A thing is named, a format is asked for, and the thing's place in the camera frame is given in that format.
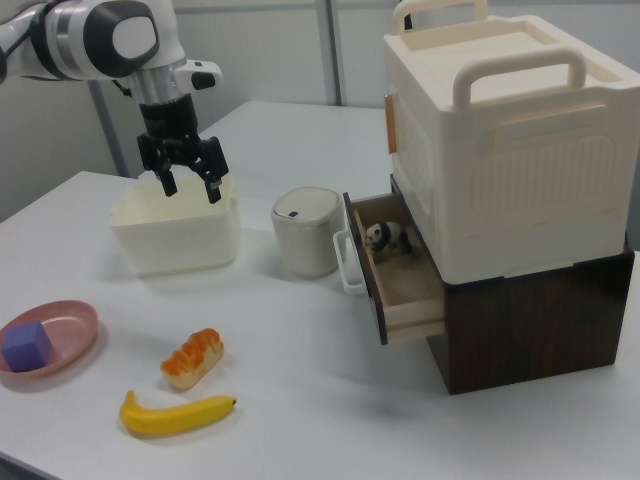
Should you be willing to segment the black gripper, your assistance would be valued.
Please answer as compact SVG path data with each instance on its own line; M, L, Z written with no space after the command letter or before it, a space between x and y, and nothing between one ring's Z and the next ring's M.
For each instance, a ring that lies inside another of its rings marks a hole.
M145 170L153 171L167 197L177 192L171 172L173 156L194 156L193 171L204 181L210 204L222 195L222 178L228 165L217 137L200 139L194 102L190 94L161 104L140 104L146 131L137 137Z

